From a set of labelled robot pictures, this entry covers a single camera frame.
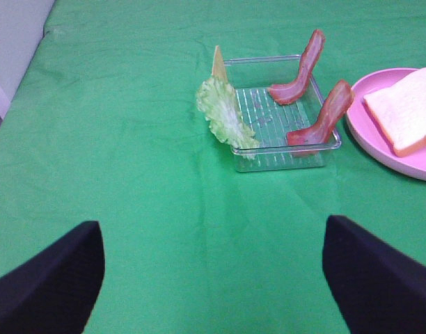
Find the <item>bacon slice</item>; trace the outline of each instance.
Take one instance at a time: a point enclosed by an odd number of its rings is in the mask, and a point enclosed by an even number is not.
[[[339,80],[323,103],[317,122],[311,127],[287,133],[288,145],[325,143],[333,128],[354,101],[354,92],[345,80]]]
[[[314,30],[308,46],[304,49],[299,61],[296,79],[290,83],[274,84],[267,91],[279,104],[289,104],[299,99],[306,91],[312,70],[320,57],[326,38],[321,30]]]

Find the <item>bread slice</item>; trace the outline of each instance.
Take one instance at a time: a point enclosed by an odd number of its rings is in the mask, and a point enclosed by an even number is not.
[[[363,98],[398,157],[426,146],[426,67]]]

